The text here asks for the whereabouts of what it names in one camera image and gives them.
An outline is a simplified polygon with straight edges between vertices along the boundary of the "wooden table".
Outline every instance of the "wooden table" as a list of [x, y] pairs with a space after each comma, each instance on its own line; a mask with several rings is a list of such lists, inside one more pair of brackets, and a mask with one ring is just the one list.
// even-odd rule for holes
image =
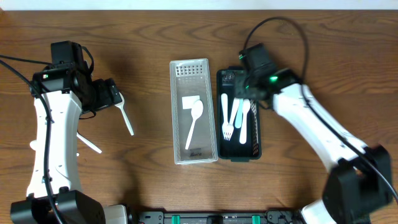
[[[311, 59], [308, 84], [319, 102], [369, 145], [392, 156], [398, 183], [398, 20], [391, 11], [79, 11], [3, 12], [0, 54], [50, 61], [50, 44], [72, 40], [95, 58], [95, 78], [114, 78], [126, 99], [131, 137], [119, 110], [79, 122], [103, 150], [78, 142], [84, 193], [103, 205], [167, 211], [263, 211], [300, 208], [320, 198], [326, 170], [296, 130], [261, 111], [262, 157], [249, 163], [174, 164], [170, 105], [171, 60], [208, 58], [213, 80], [238, 65], [249, 31], [270, 16], [289, 16], [305, 28]], [[302, 43], [283, 22], [259, 29], [281, 67], [299, 72]], [[41, 65], [8, 61], [26, 77]], [[25, 83], [0, 67], [0, 223], [12, 202], [25, 199], [35, 152], [33, 98]], [[396, 223], [396, 205], [373, 213], [374, 223]]]

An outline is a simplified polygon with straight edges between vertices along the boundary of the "white wall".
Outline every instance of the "white wall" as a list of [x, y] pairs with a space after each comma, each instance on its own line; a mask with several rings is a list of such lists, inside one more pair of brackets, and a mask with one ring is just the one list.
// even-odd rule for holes
[[398, 9], [398, 0], [0, 0], [7, 10]]

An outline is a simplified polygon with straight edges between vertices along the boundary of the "green light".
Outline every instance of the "green light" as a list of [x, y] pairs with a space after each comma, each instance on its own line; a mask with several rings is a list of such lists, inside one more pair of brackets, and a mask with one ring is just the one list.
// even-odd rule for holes
[[276, 82], [276, 80], [278, 80], [278, 77], [277, 76], [269, 77], [269, 80], [271, 82]]

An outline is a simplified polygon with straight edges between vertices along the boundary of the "green strip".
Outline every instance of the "green strip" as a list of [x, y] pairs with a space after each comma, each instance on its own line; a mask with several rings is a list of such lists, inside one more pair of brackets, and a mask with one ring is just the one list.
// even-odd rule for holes
[[253, 224], [261, 224], [260, 216], [259, 215], [253, 215], [252, 217]]
[[172, 216], [172, 224], [180, 224], [180, 216], [179, 215]]

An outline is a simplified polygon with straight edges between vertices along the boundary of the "wooden tabletop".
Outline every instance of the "wooden tabletop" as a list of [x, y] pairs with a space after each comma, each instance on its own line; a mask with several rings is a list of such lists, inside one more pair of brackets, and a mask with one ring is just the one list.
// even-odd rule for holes
[[[320, 198], [326, 170], [313, 149], [283, 118], [261, 111], [262, 157], [238, 163], [174, 164], [170, 102], [171, 60], [208, 58], [213, 104], [215, 75], [239, 65], [249, 31], [270, 16], [289, 16], [310, 41], [307, 83], [349, 131], [391, 154], [398, 187], [398, 12], [392, 11], [68, 11], [3, 12], [0, 54], [51, 61], [50, 44], [88, 47], [95, 78], [114, 78], [135, 135], [116, 107], [79, 122], [102, 154], [78, 142], [84, 193], [103, 205], [145, 210], [263, 211], [300, 208]], [[250, 44], [263, 42], [280, 65], [297, 73], [302, 43], [291, 26], [271, 22]], [[7, 60], [31, 79], [41, 65]], [[0, 67], [0, 223], [12, 202], [25, 199], [36, 137], [33, 98], [20, 79]], [[397, 206], [373, 213], [396, 223]]]

